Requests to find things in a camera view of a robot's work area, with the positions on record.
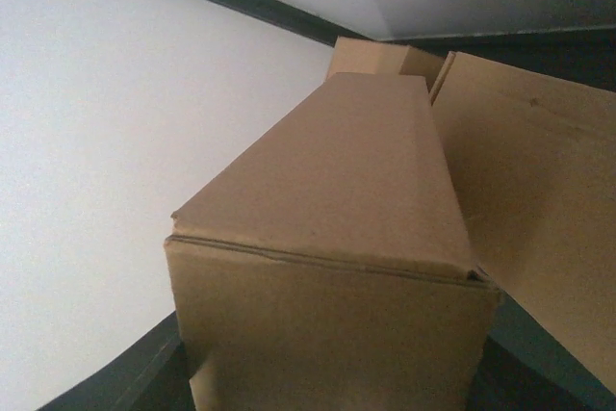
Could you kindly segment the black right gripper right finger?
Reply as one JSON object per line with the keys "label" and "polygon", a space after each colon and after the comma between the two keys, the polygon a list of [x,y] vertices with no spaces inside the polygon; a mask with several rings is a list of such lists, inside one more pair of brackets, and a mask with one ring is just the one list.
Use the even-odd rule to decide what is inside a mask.
{"label": "black right gripper right finger", "polygon": [[583,403],[488,337],[466,401],[470,411],[610,410]]}

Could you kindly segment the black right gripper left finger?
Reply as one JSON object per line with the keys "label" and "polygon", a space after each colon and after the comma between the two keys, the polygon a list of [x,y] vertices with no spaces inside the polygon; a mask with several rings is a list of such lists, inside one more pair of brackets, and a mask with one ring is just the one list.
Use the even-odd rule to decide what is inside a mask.
{"label": "black right gripper left finger", "polygon": [[191,410],[187,355],[176,315],[115,360],[43,405],[44,410]]}

